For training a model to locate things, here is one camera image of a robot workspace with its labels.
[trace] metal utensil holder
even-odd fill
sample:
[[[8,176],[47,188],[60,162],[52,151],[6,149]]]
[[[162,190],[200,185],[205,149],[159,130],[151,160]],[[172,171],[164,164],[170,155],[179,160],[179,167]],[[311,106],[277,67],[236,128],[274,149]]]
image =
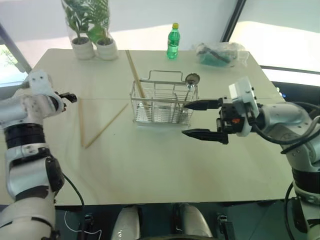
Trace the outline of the metal utensil holder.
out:
[[[153,72],[179,73],[180,81],[151,80]],[[145,98],[139,95],[135,82],[130,92],[138,124],[189,124],[193,110],[184,108],[184,104],[198,100],[198,86],[187,86],[181,71],[151,70],[148,79],[141,79],[140,83]]]

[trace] plastic bottle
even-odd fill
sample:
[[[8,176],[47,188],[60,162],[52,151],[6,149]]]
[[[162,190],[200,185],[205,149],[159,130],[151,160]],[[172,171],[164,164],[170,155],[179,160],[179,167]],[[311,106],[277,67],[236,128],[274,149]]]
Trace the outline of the plastic bottle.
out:
[[[172,30],[168,36],[168,49],[166,51],[166,56],[168,59],[175,59],[178,55],[178,47],[180,42],[179,24],[172,24]]]

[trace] bottle cap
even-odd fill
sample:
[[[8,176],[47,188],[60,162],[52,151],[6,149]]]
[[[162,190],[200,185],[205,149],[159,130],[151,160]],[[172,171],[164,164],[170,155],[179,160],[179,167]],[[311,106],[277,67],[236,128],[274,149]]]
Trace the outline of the bottle cap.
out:
[[[172,28],[173,28],[173,29],[178,29],[178,28],[179,28],[179,23],[174,22],[174,23],[172,24]]]

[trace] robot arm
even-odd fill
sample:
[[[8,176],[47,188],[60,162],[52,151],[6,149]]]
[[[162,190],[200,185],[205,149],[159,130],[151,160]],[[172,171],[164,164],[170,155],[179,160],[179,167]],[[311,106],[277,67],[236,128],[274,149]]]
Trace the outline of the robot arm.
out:
[[[23,85],[31,94],[0,101],[0,125],[8,148],[6,187],[15,200],[0,214],[0,239],[55,240],[59,235],[54,197],[64,176],[45,141],[43,119],[65,110],[62,98],[72,103],[77,98],[54,92],[43,71],[31,73]]]
[[[301,106],[283,102],[261,105],[247,78],[229,87],[227,98],[200,100],[184,107],[194,110],[220,109],[217,131],[189,129],[185,135],[228,144],[228,134],[245,137],[256,132],[279,144],[292,167],[293,187],[300,200],[309,240],[320,239],[320,116],[311,119]]]

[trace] potted plant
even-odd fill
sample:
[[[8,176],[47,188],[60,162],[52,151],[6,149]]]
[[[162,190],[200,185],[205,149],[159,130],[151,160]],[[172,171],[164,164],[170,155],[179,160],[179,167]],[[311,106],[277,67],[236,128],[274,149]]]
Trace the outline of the potted plant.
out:
[[[116,42],[109,33],[110,11],[108,0],[86,0],[89,23],[92,26],[87,36],[96,45],[97,53],[103,60],[111,61],[118,57]]]
[[[91,59],[95,56],[90,39],[86,36],[89,30],[90,19],[85,0],[63,0],[62,6],[65,12],[66,23],[73,31],[70,41],[75,56],[80,60]]]

